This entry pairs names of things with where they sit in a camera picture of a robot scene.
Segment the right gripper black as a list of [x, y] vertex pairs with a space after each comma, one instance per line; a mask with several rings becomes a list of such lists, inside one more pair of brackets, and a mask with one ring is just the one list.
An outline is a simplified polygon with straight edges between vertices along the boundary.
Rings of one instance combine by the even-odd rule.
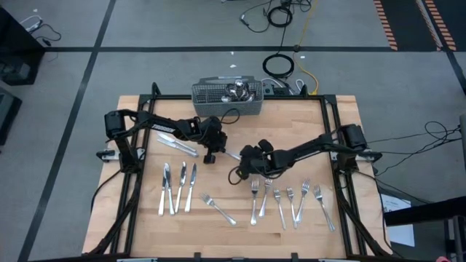
[[240, 164], [237, 168], [237, 175], [241, 179], [248, 179], [251, 174], [259, 174], [271, 177], [277, 173], [273, 168], [272, 161], [268, 159], [268, 153], [272, 153], [274, 148], [268, 140], [260, 140], [258, 146], [246, 145], [240, 151]]

